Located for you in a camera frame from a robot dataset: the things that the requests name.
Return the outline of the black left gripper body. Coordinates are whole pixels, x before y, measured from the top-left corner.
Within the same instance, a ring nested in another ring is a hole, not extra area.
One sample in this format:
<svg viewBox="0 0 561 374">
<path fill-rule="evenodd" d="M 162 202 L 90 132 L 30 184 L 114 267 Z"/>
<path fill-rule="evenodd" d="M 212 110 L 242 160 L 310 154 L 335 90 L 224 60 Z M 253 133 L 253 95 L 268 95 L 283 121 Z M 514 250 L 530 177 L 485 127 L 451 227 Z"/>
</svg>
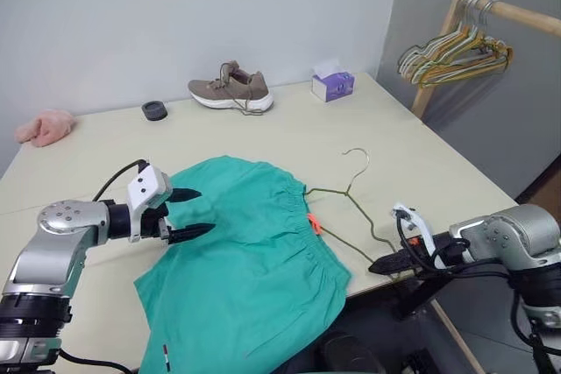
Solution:
<svg viewBox="0 0 561 374">
<path fill-rule="evenodd" d="M 170 237 L 170 227 L 167 224 L 168 208 L 165 202 L 157 208 L 147 208 L 140 220 L 140 237 L 159 238 L 167 241 Z"/>
</svg>

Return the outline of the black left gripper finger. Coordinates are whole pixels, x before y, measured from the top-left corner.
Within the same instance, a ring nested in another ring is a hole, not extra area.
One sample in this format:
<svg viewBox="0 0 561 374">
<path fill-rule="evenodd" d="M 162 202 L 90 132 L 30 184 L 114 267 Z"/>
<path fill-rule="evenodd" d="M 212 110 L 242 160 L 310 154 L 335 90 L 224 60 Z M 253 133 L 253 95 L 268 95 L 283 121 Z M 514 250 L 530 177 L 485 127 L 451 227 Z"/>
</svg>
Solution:
<svg viewBox="0 0 561 374">
<path fill-rule="evenodd" d="M 190 188 L 174 188 L 171 193 L 171 202 L 179 203 L 193 200 L 202 195 L 201 192 Z"/>
<path fill-rule="evenodd" d="M 195 223 L 182 229 L 171 229 L 168 231 L 167 243 L 176 244 L 191 241 L 202 236 L 216 227 L 213 223 Z"/>
</svg>

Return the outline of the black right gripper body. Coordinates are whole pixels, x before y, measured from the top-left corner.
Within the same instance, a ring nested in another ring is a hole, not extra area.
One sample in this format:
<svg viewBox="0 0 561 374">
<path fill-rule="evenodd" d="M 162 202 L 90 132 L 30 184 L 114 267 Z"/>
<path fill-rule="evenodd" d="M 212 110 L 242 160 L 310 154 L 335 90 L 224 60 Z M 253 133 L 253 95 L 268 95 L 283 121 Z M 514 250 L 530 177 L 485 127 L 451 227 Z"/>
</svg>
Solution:
<svg viewBox="0 0 561 374">
<path fill-rule="evenodd" d="M 435 263 L 431 260 L 431 254 L 428 251 L 425 242 L 420 236 L 413 236 L 408 240 L 409 254 L 414 262 L 419 266 L 429 267 L 435 271 Z"/>
</svg>

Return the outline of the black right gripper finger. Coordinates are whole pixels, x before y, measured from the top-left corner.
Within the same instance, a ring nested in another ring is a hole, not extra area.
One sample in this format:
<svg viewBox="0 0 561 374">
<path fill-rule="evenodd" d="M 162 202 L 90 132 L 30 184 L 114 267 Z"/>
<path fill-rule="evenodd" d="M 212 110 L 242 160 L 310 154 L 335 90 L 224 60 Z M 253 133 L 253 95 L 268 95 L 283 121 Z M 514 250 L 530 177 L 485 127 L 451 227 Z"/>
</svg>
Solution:
<svg viewBox="0 0 561 374">
<path fill-rule="evenodd" d="M 368 268 L 374 274 L 396 274 L 417 268 L 419 264 L 407 251 L 398 251 L 376 259 Z"/>
</svg>

